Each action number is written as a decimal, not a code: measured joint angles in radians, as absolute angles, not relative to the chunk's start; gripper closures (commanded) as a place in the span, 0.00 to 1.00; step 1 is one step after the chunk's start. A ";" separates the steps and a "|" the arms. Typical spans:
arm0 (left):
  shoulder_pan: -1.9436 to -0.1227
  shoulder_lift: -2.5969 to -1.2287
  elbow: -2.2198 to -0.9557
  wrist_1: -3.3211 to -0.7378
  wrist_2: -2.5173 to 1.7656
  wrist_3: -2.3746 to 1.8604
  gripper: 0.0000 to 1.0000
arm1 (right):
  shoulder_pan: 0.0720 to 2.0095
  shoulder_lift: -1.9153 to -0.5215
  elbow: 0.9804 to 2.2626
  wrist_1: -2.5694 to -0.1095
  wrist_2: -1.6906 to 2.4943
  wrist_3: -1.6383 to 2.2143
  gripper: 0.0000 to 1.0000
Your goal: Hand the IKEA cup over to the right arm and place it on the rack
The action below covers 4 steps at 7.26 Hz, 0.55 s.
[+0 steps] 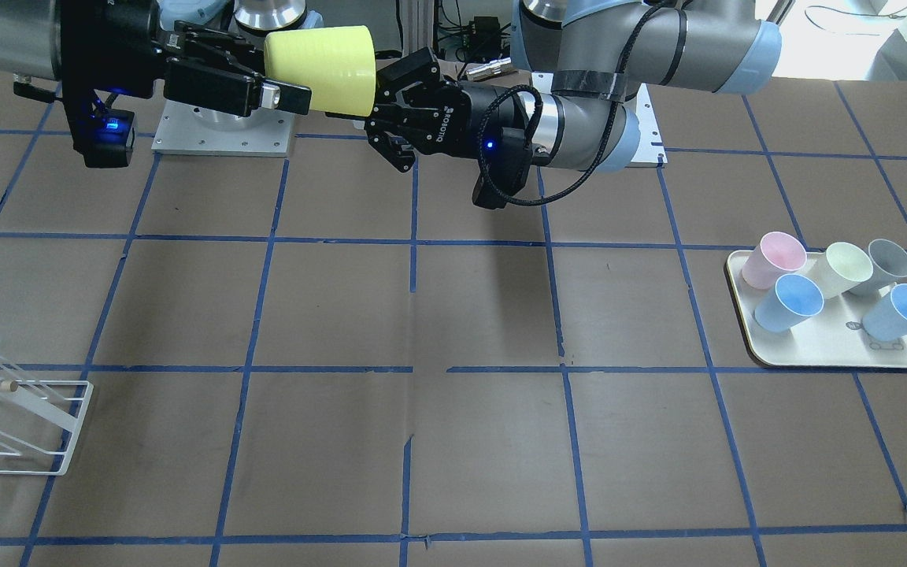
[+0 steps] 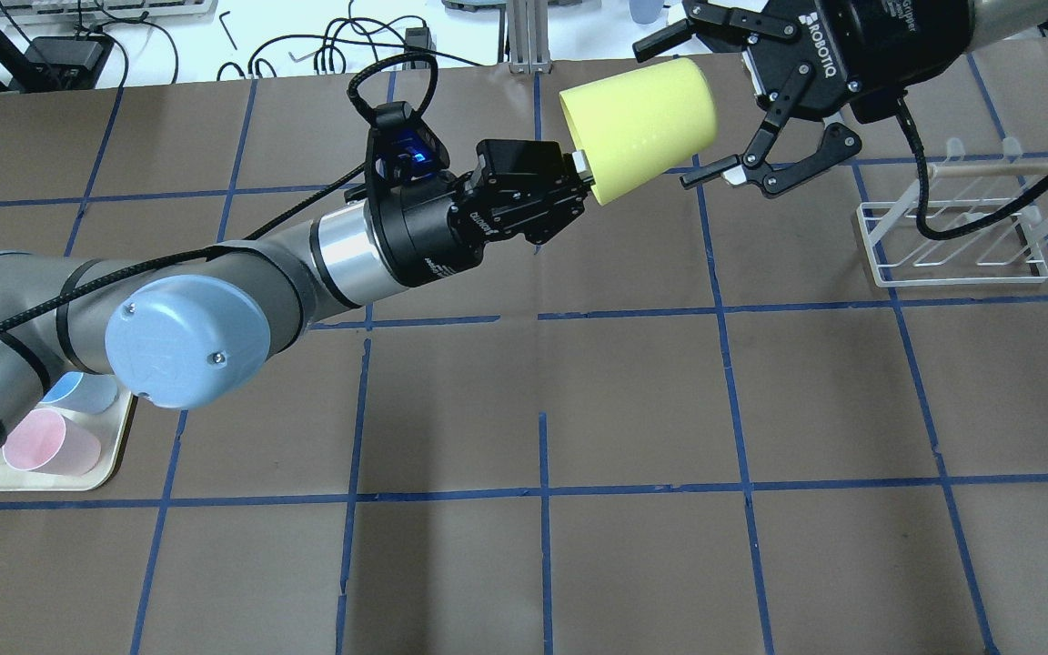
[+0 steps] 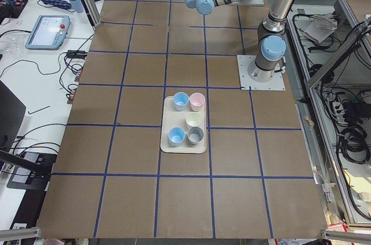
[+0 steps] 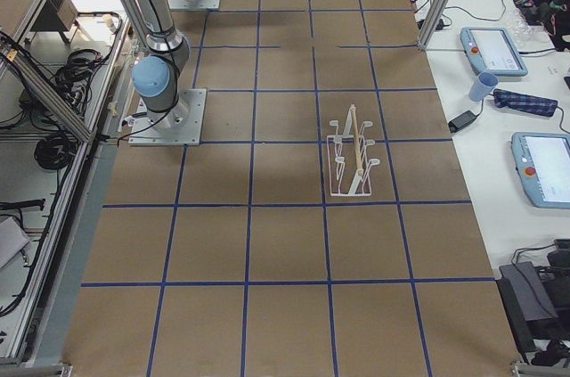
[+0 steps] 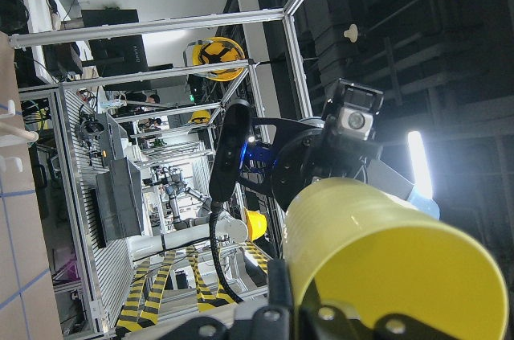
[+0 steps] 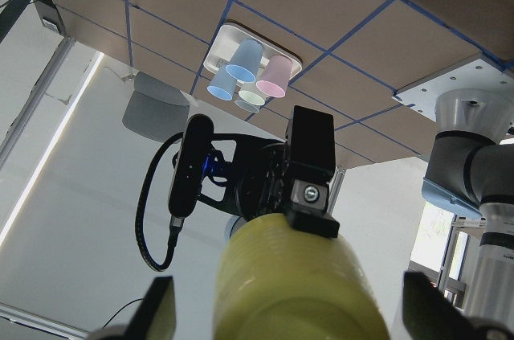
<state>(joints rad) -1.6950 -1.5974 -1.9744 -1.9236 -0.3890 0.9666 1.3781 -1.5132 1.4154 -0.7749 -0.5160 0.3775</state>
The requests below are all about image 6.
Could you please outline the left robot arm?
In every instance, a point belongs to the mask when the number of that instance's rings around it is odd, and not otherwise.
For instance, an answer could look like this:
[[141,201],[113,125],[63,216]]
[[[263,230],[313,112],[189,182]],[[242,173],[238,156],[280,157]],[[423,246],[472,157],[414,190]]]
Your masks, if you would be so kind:
[[[466,325],[473,317],[513,323],[513,148],[501,145],[513,116],[507,98],[477,89],[443,93],[439,127],[422,194],[449,210],[471,209],[487,222],[464,313],[457,313],[420,274],[409,286],[428,293],[442,315]],[[284,330],[357,331],[384,338],[386,324],[327,198],[308,201],[304,188],[326,188],[334,174],[333,118],[297,106],[284,147],[284,199],[276,211],[252,214],[222,255],[214,304],[216,331],[252,324]]]

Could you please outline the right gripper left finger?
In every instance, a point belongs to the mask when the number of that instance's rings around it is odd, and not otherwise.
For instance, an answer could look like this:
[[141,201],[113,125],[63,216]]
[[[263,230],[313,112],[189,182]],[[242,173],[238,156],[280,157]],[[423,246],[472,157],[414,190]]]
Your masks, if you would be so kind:
[[128,324],[105,326],[88,339],[173,339],[176,328],[173,277],[156,277]]

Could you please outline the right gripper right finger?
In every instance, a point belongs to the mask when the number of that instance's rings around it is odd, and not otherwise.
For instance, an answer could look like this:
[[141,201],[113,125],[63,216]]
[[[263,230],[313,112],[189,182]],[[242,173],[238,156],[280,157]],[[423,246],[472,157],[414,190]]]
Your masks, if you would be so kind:
[[507,326],[480,317],[463,316],[422,272],[405,272],[402,322],[412,339],[512,339]]

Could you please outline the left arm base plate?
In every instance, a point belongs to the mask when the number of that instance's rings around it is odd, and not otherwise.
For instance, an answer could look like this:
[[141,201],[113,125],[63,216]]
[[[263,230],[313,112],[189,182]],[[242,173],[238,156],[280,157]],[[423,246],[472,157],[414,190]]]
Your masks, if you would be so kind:
[[513,101],[513,72],[485,55],[477,54],[398,89],[393,98],[435,121],[436,101],[445,92],[481,89]]

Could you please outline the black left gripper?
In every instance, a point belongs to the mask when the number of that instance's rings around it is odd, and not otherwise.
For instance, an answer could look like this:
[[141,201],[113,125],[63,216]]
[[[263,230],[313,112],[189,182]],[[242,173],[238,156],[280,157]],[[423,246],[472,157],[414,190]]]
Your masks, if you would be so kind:
[[203,174],[225,191],[219,201],[201,194],[202,203],[246,221],[275,212],[284,161],[284,214],[290,227],[337,238],[340,224],[328,215],[329,183],[336,169],[331,114],[296,105],[286,144],[243,134],[215,134],[212,141],[233,141],[235,152],[228,162],[220,150],[210,148]]

